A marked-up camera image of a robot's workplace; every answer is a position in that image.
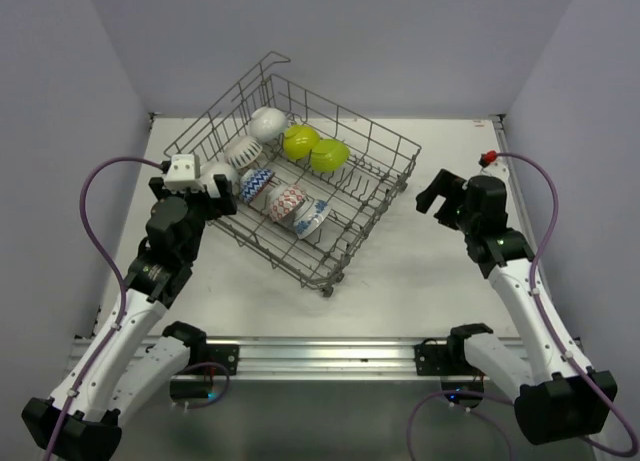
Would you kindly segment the red lattice pattern bowl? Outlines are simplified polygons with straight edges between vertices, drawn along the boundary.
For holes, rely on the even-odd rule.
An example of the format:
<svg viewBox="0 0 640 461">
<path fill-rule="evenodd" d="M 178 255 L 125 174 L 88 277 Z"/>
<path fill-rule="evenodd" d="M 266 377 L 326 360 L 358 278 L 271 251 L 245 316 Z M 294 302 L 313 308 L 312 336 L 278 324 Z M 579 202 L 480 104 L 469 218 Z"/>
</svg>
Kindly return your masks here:
<svg viewBox="0 0 640 461">
<path fill-rule="evenodd" d="M 296 184 L 280 184 L 268 196 L 268 215 L 274 222 L 283 221 L 305 202 L 306 191 Z"/>
</svg>

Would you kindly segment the blue floral pattern bowl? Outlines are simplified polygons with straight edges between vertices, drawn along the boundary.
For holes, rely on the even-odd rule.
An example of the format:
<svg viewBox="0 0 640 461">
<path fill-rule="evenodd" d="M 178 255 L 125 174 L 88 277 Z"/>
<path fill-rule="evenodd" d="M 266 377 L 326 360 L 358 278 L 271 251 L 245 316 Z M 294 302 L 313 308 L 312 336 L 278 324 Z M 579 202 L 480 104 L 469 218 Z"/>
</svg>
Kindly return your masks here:
<svg viewBox="0 0 640 461">
<path fill-rule="evenodd" d="M 331 213 L 330 204 L 323 199 L 308 197 L 303 206 L 296 212 L 293 230 L 299 239 L 310 236 Z"/>
</svg>

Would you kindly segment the lime green bowl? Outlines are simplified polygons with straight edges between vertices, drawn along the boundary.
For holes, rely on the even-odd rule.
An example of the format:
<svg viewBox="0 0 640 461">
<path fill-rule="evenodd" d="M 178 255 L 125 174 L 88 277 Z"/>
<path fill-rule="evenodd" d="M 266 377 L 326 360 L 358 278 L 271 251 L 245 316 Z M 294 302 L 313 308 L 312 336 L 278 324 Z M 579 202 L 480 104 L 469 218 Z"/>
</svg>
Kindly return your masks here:
<svg viewBox="0 0 640 461">
<path fill-rule="evenodd" d="M 283 137 L 283 150 L 292 161 L 307 156 L 320 141 L 320 135 L 307 125 L 294 124 L 286 129 Z"/>
<path fill-rule="evenodd" d="M 320 139 L 311 150 L 311 168 L 313 171 L 320 173 L 333 172 L 339 169 L 349 156 L 350 149 L 342 141 Z"/>
</svg>

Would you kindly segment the lime green bowl front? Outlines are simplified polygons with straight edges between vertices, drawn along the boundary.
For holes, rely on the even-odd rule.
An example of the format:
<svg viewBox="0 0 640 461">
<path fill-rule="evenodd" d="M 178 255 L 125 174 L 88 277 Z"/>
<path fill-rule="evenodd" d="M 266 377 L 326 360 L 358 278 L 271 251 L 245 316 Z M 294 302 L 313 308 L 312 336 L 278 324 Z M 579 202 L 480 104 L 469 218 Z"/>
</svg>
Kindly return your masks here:
<svg viewBox="0 0 640 461">
<path fill-rule="evenodd" d="M 320 173 L 333 172 L 339 169 L 349 156 L 350 149 L 342 141 L 320 139 L 311 150 L 311 168 L 313 171 Z"/>
</svg>

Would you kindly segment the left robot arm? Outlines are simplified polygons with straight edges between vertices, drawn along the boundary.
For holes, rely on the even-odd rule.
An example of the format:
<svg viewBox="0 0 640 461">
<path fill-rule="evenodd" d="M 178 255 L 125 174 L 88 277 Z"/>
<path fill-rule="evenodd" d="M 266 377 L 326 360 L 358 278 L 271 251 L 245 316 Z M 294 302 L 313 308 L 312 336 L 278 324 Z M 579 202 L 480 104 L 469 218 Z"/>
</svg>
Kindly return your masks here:
<svg viewBox="0 0 640 461">
<path fill-rule="evenodd" d="M 172 194 L 160 178 L 151 179 L 157 201 L 137 256 L 119 280 L 111 316 L 49 397 L 30 399 L 22 411 L 46 459 L 108 460 L 124 424 L 171 377 L 230 374 L 208 357 L 205 332 L 182 322 L 169 325 L 141 360 L 134 358 L 191 277 L 205 225 L 237 211 L 231 182 L 213 179 L 216 198 L 191 189 Z"/>
</svg>

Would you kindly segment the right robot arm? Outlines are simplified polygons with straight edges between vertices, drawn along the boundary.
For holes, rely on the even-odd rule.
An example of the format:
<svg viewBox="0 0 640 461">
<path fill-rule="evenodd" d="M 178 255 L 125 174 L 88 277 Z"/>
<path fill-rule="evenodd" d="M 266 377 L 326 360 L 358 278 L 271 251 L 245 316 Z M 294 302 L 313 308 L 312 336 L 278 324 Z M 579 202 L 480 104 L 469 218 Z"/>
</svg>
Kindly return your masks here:
<svg viewBox="0 0 640 461">
<path fill-rule="evenodd" d="M 464 236 L 478 265 L 505 305 L 527 358 L 507 349 L 484 323 L 454 327 L 445 360 L 451 370 L 487 375 L 513 403 L 522 434 L 533 445 L 599 433 L 617 394 L 608 371 L 597 371 L 564 327 L 543 284 L 534 253 L 508 225 L 507 188 L 493 176 L 461 178 L 445 169 L 416 197 L 426 213 L 437 197 L 439 224 Z"/>
</svg>

